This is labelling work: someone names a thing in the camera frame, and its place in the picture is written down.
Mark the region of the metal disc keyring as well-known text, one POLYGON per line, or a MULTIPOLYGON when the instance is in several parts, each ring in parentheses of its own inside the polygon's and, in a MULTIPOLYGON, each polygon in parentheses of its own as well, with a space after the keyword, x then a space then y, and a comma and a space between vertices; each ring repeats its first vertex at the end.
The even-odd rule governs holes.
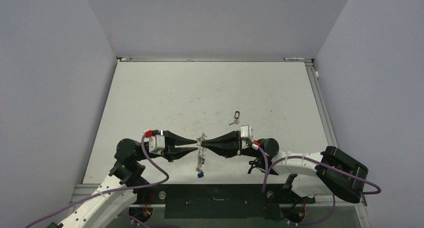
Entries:
MULTIPOLYGON (((198 156, 204 156, 204 158, 205 158, 205 156, 206 156, 206 154, 205 154, 206 148, 203 147, 203 142, 206 139, 207 139, 207 136, 205 135, 205 133, 202 133, 202 135, 197 139, 197 146, 198 146, 197 157, 198 156)), ((197 173, 203 173, 202 166, 198 165, 198 158, 197 158, 197 165, 196 165, 196 168, 195 168, 195 170, 196 170, 197 173)))

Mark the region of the key with black tag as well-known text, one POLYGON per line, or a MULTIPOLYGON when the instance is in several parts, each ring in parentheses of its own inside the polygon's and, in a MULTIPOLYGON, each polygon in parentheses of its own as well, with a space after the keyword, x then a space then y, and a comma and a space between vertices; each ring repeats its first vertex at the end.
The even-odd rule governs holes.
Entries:
POLYGON ((240 112, 237 110, 237 111, 234 112, 234 120, 231 123, 229 123, 228 125, 229 126, 238 125, 240 123, 239 118, 240 118, 240 112))

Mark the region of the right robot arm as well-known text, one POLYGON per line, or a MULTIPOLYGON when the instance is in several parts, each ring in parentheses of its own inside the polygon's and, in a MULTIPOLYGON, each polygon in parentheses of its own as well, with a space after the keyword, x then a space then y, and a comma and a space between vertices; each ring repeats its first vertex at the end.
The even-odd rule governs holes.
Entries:
POLYGON ((203 140, 201 147, 225 158, 255 157, 251 166, 264 172, 266 177, 295 175, 282 189, 283 197, 289 202, 300 197, 333 194, 345 202, 357 204, 361 201, 369 172, 364 164, 335 146, 313 153, 292 153, 281 151, 274 138, 253 140, 241 130, 203 140))

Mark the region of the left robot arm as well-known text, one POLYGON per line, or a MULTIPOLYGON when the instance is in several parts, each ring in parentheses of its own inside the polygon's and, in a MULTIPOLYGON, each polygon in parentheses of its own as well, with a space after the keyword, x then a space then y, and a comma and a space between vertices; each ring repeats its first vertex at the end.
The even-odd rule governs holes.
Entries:
POLYGON ((148 130, 141 140, 129 138, 118 142, 116 160, 108 175, 88 197, 76 202, 79 206, 59 223, 50 228, 105 228, 129 205, 148 199, 149 188, 165 183, 169 174, 152 159, 162 157, 174 161, 196 151, 196 140, 183 138, 168 130, 148 130), (140 161, 148 160, 165 175, 165 179, 150 183, 142 177, 146 167, 140 161))

